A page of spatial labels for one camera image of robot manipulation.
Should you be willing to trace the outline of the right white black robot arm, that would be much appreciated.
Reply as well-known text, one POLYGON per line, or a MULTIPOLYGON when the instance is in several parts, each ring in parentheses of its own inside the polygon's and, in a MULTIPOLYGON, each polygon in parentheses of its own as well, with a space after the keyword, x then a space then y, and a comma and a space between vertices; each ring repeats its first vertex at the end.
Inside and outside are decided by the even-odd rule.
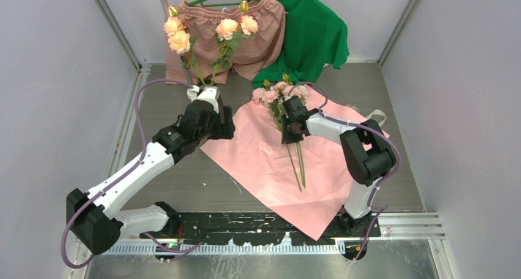
POLYGON ((369 226, 379 185, 398 165, 395 147, 375 120, 349 122, 338 119, 317 108, 307 109, 296 96, 281 105, 284 144, 299 143, 306 136, 318 136, 341 145, 353 184, 343 205, 345 212, 339 220, 345 234, 357 236, 369 226))

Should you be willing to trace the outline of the peach rose stem with bud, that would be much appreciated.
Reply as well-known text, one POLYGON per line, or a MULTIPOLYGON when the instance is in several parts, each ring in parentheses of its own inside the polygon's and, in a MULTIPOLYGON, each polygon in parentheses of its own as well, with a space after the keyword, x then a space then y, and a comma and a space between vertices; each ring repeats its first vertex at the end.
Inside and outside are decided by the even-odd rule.
POLYGON ((205 78, 193 49, 197 37, 190 35, 187 20, 179 16, 178 10, 173 6, 166 8, 163 30, 167 42, 167 78, 204 85, 205 78))

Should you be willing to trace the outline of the pink paper bouquet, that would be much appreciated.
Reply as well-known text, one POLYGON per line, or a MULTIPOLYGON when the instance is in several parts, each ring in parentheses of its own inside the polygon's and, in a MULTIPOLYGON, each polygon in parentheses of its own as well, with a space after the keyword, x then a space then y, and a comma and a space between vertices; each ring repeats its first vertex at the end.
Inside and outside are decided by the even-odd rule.
MULTIPOLYGON (((307 109, 317 108, 349 122, 367 120, 304 87, 307 109)), ((282 134, 269 110, 250 101, 239 108, 233 122, 232 139, 208 141, 202 151, 266 207, 312 239, 319 239, 343 209, 353 184, 341 145, 318 136, 306 136, 299 142, 306 179, 306 188, 300 192, 282 134)))

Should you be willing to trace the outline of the cream printed ribbon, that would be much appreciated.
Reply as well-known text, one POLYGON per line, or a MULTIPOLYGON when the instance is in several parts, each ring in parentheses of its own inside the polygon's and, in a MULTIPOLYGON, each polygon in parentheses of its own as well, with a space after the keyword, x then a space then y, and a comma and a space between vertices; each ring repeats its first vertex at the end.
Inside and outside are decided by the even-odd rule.
MULTIPOLYGON (((362 112, 356 106, 348 104, 347 107, 353 109, 358 114, 362 115, 362 112)), ((372 112, 368 113, 364 117, 366 119, 373 119, 373 120, 375 120, 380 127, 382 127, 385 124, 386 120, 387 120, 387 115, 382 110, 379 110, 379 109, 374 109, 372 112)))

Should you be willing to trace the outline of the black conical vase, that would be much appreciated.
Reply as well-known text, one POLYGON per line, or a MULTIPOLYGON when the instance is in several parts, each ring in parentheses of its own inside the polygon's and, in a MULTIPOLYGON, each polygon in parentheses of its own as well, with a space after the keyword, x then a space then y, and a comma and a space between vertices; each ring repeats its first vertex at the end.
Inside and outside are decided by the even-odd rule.
POLYGON ((200 93, 197 95, 198 100, 205 101, 212 105, 213 110, 220 114, 222 113, 222 100, 221 93, 216 86, 207 85, 200 89, 200 93))

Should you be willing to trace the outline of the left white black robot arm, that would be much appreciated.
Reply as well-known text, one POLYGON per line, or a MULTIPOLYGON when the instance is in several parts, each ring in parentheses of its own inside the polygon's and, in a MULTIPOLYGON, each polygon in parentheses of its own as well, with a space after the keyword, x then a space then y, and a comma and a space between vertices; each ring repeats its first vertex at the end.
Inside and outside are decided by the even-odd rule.
POLYGON ((174 210, 162 203, 145 208, 137 219, 121 208, 156 176, 193 153, 207 140, 231 140, 235 131, 230 106, 195 100, 175 124, 161 128, 144 150, 109 179, 87 192, 74 189, 66 197, 71 231, 94 255, 109 250, 125 234, 158 232, 165 238, 179 230, 174 210))

